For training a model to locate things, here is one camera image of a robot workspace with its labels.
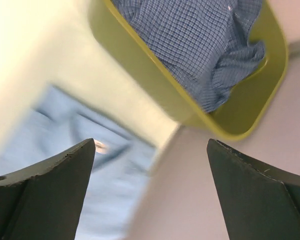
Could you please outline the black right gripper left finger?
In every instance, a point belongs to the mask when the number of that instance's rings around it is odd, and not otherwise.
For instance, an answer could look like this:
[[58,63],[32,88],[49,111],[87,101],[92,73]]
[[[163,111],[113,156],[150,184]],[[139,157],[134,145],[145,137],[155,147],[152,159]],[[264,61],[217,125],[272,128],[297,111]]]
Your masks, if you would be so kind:
[[73,240],[95,157],[94,140],[0,176],[0,240]]

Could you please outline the light blue long sleeve shirt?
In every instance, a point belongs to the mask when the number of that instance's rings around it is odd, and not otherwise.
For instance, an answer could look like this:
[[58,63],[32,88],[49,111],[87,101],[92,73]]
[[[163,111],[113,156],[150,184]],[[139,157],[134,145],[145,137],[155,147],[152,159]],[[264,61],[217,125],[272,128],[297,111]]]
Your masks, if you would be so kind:
[[0,150],[0,175],[50,158],[92,138],[94,163],[75,238],[125,237],[156,148],[61,89],[50,86]]

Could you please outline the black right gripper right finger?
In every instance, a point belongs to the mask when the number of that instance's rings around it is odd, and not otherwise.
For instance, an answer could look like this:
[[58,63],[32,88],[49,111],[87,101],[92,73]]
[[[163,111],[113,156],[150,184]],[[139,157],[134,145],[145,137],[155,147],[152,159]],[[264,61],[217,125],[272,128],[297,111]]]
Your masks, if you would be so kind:
[[206,150],[231,240],[300,240],[300,175],[219,140]]

